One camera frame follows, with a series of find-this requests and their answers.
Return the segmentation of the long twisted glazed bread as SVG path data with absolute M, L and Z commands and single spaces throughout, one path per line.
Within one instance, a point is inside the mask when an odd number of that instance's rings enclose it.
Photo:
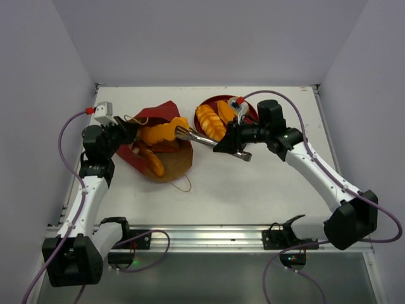
M 226 133 L 226 128 L 219 115 L 207 104 L 196 108 L 196 116 L 204 133 L 216 140 L 221 141 Z

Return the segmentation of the long orange lumpy bread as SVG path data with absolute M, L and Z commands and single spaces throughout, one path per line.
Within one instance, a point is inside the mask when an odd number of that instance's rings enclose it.
M 174 141 L 176 139 L 176 127 L 184 127 L 188 130 L 188 120 L 185 117 L 175 117 L 168 123 L 144 127 L 140 132 L 140 138 L 148 146 L 152 146 L 161 141 Z

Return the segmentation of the orange croissant bread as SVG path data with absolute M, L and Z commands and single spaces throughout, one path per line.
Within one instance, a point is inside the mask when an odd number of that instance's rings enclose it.
M 158 177 L 162 177 L 165 173 L 164 166 L 161 160 L 153 153 L 145 144 L 137 143 L 139 156 L 145 159 L 147 167 Z

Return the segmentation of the metal tongs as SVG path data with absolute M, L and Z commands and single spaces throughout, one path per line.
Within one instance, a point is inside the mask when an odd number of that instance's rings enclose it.
M 212 149 L 218 144 L 218 141 L 211 139 L 208 136 L 199 134 L 194 129 L 187 129 L 182 126 L 175 127 L 175 136 L 177 139 L 181 139 L 183 141 L 193 141 L 208 146 L 209 148 Z M 249 162 L 251 161 L 252 154 L 243 151 L 243 152 L 236 152 L 232 154 L 232 156 L 244 160 L 245 162 Z

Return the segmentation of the red paper bag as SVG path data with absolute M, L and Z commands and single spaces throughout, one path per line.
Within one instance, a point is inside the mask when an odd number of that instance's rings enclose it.
M 172 183 L 186 175 L 192 167 L 194 150 L 190 141 L 174 135 L 175 127 L 189 127 L 177 105 L 167 101 L 144 108 L 124 121 L 139 129 L 130 144 L 120 146 L 116 154 L 142 176 L 159 183 Z

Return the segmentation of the fake sandwich slice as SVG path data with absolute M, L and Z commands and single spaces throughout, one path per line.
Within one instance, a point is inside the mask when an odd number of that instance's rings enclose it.
M 153 153 L 176 153 L 180 150 L 177 140 L 161 141 L 149 147 Z

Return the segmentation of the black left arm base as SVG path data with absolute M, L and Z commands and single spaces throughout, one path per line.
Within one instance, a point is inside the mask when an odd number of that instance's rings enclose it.
M 125 240 L 136 238 L 122 245 L 114 245 L 107 255 L 108 265 L 117 269 L 128 269 L 135 265 L 137 250 L 149 250 L 151 247 L 152 234 L 145 234 L 147 230 L 130 230 Z

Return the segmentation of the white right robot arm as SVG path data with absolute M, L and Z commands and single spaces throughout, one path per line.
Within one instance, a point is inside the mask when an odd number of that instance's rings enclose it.
M 377 228 L 378 198 L 373 191 L 362 192 L 334 171 L 306 142 L 302 132 L 286 126 L 282 107 L 275 100 L 258 103 L 258 121 L 245 123 L 249 112 L 242 98 L 217 104 L 218 113 L 228 119 L 227 132 L 214 147 L 215 152 L 250 160 L 244 148 L 248 143 L 264 143 L 298 171 L 327 204 L 329 217 L 298 215 L 286 221 L 282 230 L 270 236 L 283 247 L 297 248 L 310 239 L 330 241 L 345 250 Z

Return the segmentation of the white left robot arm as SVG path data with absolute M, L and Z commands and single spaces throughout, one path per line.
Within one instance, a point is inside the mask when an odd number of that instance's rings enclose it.
M 42 244 L 51 286 L 97 284 L 109 250 L 131 243 L 132 234 L 124 217 L 106 218 L 96 231 L 94 225 L 115 171 L 112 157 L 121 146 L 133 143 L 138 129 L 139 124 L 117 118 L 116 123 L 90 125 L 82 131 L 84 150 L 77 174 L 77 196 L 57 235 Z

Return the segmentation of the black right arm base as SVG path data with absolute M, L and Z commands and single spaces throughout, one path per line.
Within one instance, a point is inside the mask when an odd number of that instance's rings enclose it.
M 282 224 L 274 222 L 269 228 L 263 230 L 261 232 L 263 248 L 265 250 L 284 250 L 292 246 L 317 242 L 317 239 L 298 239 L 293 233 L 292 224 L 303 216 L 297 215 Z M 284 267 L 302 270 L 307 262 L 306 250 L 317 250 L 318 248 L 317 244 L 307 246 L 301 248 L 298 253 L 284 253 L 279 256 L 279 259 Z

